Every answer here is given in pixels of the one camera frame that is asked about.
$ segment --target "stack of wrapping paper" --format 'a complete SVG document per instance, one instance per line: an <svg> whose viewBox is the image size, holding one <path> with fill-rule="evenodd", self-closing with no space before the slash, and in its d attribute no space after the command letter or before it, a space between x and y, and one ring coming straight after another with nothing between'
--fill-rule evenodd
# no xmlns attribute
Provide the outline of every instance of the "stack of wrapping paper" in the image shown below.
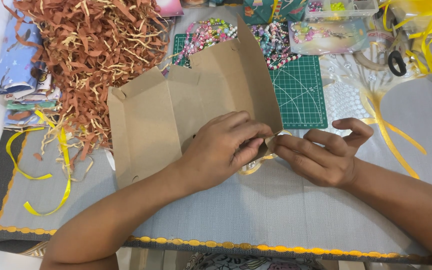
<svg viewBox="0 0 432 270"><path fill-rule="evenodd" d="M34 111L55 110L61 92L52 84L51 74L42 70L41 63L31 61L38 48L25 46L16 38L17 34L23 41L41 45L39 28L34 23L23 22L15 33L16 24L17 19L12 16L6 25L0 52L0 95L8 101L4 126L45 126Z"/></svg>

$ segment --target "gray table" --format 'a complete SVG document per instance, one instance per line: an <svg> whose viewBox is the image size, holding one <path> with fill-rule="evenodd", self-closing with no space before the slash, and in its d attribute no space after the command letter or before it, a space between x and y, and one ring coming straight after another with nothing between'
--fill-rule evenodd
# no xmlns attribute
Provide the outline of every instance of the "gray table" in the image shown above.
<svg viewBox="0 0 432 270"><path fill-rule="evenodd" d="M191 21L220 17L233 22L238 11L242 12L242 7L191 10L173 27L171 36L183 33ZM414 171L422 181L432 184L432 80L414 80L417 75L410 73L400 82L386 78L380 86L383 74L362 70L351 55L324 56L320 63L323 78L335 81L324 88L329 121L360 117L367 123L377 122L366 100L373 99L374 93L385 93L380 100L383 120L426 152L389 126L385 138L383 122L378 118L379 124L371 124L374 136L357 156L403 174ZM376 80L364 79L371 75ZM290 132L302 137L306 130ZM83 181L72 184L69 199L60 210L44 217L29 214L23 208L26 201L39 212L49 212L59 204L66 185L61 165L54 162L58 155L56 142L46 146L42 162L33 157L43 135L42 131L27 135L19 166L29 175L51 172L53 178L28 180L18 172L13 175L12 169L0 175L0 239L48 240L77 213L116 190L114 171L105 152L95 150L93 168ZM0 151L7 141L4 136ZM403 160L396 158L396 152ZM11 166L4 155L0 154L0 164ZM77 164L75 177L81 177L85 169L84 163ZM311 184L279 158L265 160L252 174L233 175L217 187L167 205L132 235L125 245L352 261L432 260L427 250L374 209L344 191Z"/></svg>

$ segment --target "black scissor handle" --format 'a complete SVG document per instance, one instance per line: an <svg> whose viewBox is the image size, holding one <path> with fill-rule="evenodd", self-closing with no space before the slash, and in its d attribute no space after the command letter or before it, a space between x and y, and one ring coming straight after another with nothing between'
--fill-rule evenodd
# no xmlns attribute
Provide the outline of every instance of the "black scissor handle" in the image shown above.
<svg viewBox="0 0 432 270"><path fill-rule="evenodd" d="M393 60L396 61L397 65L399 67L399 71L395 68L395 66L393 64ZM401 77L401 76L405 75L407 72L406 71L406 64L403 60L403 57L401 56L401 54L397 50L394 50L389 54L388 65L389 65L389 70L391 70L391 72L395 76Z"/></svg>

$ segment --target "brown shredded paper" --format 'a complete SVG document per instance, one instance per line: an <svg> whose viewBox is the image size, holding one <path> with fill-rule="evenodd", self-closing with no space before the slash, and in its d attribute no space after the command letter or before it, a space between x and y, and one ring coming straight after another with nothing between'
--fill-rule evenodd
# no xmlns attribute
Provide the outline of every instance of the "brown shredded paper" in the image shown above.
<svg viewBox="0 0 432 270"><path fill-rule="evenodd" d="M40 60L61 89L62 108L56 127L64 127L80 140L68 146L82 147L80 159L84 160L98 142L109 146L108 87L122 86L160 64L166 54L166 28L150 25L151 19L159 22L159 7L155 0L13 3L41 31L44 43L33 60L41 55ZM50 132L57 134L56 129Z"/></svg>

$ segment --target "clear plastic container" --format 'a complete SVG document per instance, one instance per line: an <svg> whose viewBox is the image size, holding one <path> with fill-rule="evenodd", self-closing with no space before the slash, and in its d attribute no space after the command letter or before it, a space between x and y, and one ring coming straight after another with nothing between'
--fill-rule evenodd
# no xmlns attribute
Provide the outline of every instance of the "clear plastic container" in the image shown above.
<svg viewBox="0 0 432 270"><path fill-rule="evenodd" d="M343 3L345 10L331 10L331 4ZM321 11L310 11L312 3L321 3ZM309 0L305 21L342 20L350 17L373 16L378 12L377 0Z"/></svg>

